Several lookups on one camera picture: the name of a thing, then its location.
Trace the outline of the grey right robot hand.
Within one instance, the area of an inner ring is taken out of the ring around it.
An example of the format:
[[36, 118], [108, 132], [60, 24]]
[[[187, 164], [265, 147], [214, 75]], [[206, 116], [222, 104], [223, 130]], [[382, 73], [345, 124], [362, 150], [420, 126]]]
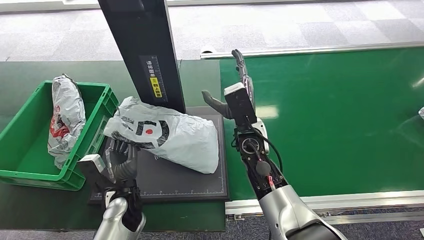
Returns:
[[[248, 74], [245, 58], [244, 58], [243, 54], [238, 49], [232, 50], [231, 54], [236, 60], [235, 69], [239, 74], [240, 84], [236, 83], [236, 84], [233, 84], [233, 85], [225, 88], [224, 89], [224, 95], [225, 96], [227, 95], [227, 93], [229, 92], [228, 90], [233, 90], [235, 87], [240, 87], [241, 84], [242, 84], [243, 87], [245, 88], [246, 92], [247, 92], [247, 96], [248, 96], [249, 101], [252, 105], [253, 112], [255, 113], [256, 112], [256, 110], [255, 110], [256, 103], [255, 103], [255, 97], [254, 97], [254, 86], [253, 86], [252, 78]], [[229, 120], [234, 119], [233, 113], [232, 113], [232, 111], [231, 111], [231, 109], [230, 109], [230, 107], [228, 106], [227, 103], [224, 103], [224, 102], [212, 97], [210, 92], [207, 91], [207, 90], [202, 90], [201, 94], [202, 94], [204, 102], [207, 105], [209, 105], [211, 108], [213, 108], [215, 111], [220, 113], [224, 118], [229, 119]]]

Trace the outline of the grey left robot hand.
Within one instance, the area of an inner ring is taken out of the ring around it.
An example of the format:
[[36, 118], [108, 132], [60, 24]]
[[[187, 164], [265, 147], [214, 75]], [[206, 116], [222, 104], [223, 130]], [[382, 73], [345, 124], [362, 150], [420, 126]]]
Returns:
[[138, 147], [125, 141], [110, 139], [105, 150], [109, 178], [114, 183], [134, 180], [137, 177]]

